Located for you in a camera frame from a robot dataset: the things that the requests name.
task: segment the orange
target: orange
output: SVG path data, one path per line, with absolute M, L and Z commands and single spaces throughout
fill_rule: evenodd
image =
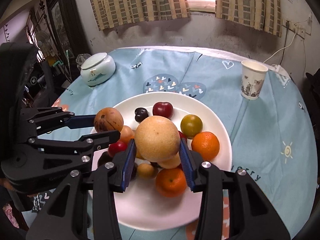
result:
M 165 197 L 177 197 L 184 193 L 187 181 L 181 169 L 163 169 L 156 177 L 156 189 Z
M 219 153 L 220 143 L 213 133 L 201 132 L 193 138 L 191 148 L 200 153 L 204 161 L 212 161 Z

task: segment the jar lid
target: jar lid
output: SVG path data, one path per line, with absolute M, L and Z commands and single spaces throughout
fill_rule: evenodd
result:
M 85 70 L 88 68 L 92 68 L 95 65 L 98 65 L 106 58 L 106 56 L 106 52 L 100 52 L 92 55 L 91 57 L 87 58 L 86 61 L 82 64 L 81 69 Z

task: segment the red cherry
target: red cherry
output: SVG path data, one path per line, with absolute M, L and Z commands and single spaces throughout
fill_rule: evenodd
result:
M 108 153 L 110 157 L 114 157 L 117 153 L 123 152 L 127 149 L 127 145 L 122 141 L 117 141 L 109 145 Z
M 157 102 L 152 108 L 152 114 L 170 119 L 173 116 L 173 106 L 169 102 Z
M 178 131 L 178 132 L 179 132 L 180 138 L 185 138 L 187 141 L 187 137 L 182 132 L 180 132 L 180 131 Z

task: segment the green tomato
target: green tomato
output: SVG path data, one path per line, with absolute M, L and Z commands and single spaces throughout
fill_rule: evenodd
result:
M 189 139 L 192 139 L 198 133 L 202 131 L 202 121 L 201 119 L 194 115 L 188 114 L 182 120 L 180 124 L 181 132 L 185 134 Z

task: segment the white ceramic jar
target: white ceramic jar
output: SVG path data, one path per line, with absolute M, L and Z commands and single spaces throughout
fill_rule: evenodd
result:
M 88 86 L 96 86 L 108 80 L 116 70 L 113 58 L 106 52 L 89 57 L 81 66 L 82 80 Z

